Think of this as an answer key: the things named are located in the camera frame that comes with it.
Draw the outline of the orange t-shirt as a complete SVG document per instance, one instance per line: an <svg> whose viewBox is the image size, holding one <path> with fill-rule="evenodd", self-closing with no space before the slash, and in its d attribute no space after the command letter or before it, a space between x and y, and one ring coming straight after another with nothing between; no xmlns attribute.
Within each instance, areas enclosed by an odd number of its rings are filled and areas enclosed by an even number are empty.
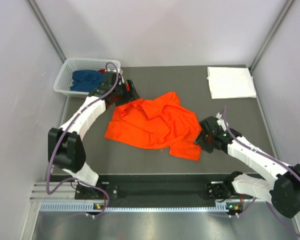
<svg viewBox="0 0 300 240"><path fill-rule="evenodd" d="M196 114L181 106L175 92L168 92L116 107L104 136L141 149L170 148L174 157L199 161L201 148L195 140L200 131Z"/></svg>

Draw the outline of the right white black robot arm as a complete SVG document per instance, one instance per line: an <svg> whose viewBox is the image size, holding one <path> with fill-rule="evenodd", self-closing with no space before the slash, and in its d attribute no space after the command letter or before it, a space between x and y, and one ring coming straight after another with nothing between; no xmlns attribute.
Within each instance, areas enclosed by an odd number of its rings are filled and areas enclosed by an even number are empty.
<svg viewBox="0 0 300 240"><path fill-rule="evenodd" d="M219 114L205 118L199 125L201 131L194 143L203 151L222 151L261 176L234 171L217 186L208 185L211 197L226 200L248 195L272 204L290 219L300 212L300 164L292 166L268 155L230 128Z"/></svg>

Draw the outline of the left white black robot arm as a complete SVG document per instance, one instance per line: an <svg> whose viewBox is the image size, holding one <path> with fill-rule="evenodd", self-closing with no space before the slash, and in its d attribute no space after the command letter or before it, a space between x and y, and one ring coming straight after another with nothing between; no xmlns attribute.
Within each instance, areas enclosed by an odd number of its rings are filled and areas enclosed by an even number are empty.
<svg viewBox="0 0 300 240"><path fill-rule="evenodd" d="M94 88L77 110L62 126L48 132L48 161L72 176L73 181L81 181L92 198L99 198L104 187L99 175L86 162L83 138L97 118L111 105L121 106L139 99L131 79L124 80L120 73L106 71L103 81Z"/></svg>

